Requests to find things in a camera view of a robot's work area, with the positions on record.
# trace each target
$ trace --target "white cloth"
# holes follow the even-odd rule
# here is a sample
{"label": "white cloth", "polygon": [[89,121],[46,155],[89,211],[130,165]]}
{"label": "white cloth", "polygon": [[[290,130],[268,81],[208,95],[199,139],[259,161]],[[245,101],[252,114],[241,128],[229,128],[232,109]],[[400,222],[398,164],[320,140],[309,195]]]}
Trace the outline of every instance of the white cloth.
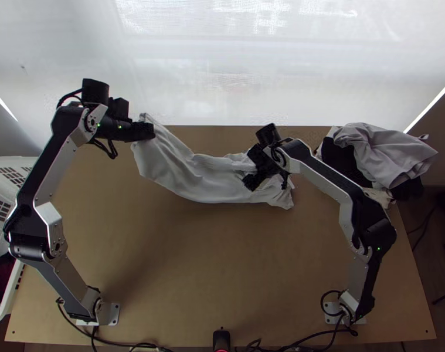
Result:
{"label": "white cloth", "polygon": [[437,151],[421,139],[366,123],[349,123],[333,134],[334,143],[354,147],[360,172],[374,188],[391,189],[424,174]]}
{"label": "white cloth", "polygon": [[141,176],[148,178],[173,193],[201,203],[263,203],[289,209],[293,185],[275,175],[251,192],[242,183],[256,167],[246,153],[212,157],[194,154],[181,140],[148,114],[140,120],[154,124],[155,138],[131,144]]}

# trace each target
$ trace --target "white wall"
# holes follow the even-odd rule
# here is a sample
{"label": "white wall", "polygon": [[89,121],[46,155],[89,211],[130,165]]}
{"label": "white wall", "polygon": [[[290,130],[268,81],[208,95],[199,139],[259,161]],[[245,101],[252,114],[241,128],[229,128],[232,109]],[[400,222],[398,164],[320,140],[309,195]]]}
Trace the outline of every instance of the white wall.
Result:
{"label": "white wall", "polygon": [[40,148],[0,105],[0,157],[37,157]]}
{"label": "white wall", "polygon": [[83,77],[166,124],[403,130],[445,86],[445,0],[0,1],[0,96],[37,145]]}

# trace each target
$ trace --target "wooden board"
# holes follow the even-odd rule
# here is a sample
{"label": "wooden board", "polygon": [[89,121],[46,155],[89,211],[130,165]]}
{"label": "wooden board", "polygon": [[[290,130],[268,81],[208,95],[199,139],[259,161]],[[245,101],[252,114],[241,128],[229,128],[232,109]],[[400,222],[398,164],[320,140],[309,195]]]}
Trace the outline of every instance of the wooden board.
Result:
{"label": "wooden board", "polygon": [[[174,127],[199,153],[224,155],[255,143],[257,127]],[[328,128],[280,128],[282,136],[317,146]],[[295,207],[199,204],[138,175],[129,145],[109,160],[82,147],[55,205],[63,215],[68,254],[87,284],[121,303],[114,341],[157,341],[169,347],[209,346],[223,326],[235,346],[263,338],[292,343],[329,330],[320,296],[343,289],[352,255],[338,225],[338,204],[294,177]],[[398,239],[383,260],[376,306],[359,336],[338,343],[435,339],[416,264],[397,208]],[[28,268],[13,307],[10,341],[89,344],[63,320],[56,292]],[[322,336],[312,343],[326,343]]]}

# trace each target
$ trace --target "white plastic bin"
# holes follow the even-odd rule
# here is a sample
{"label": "white plastic bin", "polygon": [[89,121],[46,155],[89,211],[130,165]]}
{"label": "white plastic bin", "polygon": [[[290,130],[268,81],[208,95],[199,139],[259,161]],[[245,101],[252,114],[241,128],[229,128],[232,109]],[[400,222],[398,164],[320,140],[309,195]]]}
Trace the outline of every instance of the white plastic bin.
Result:
{"label": "white plastic bin", "polygon": [[[35,157],[0,157],[0,256],[7,252],[2,227],[15,204],[15,197],[36,162]],[[0,303],[0,321],[9,314],[15,291],[23,272],[22,262],[16,260],[6,291]]]}

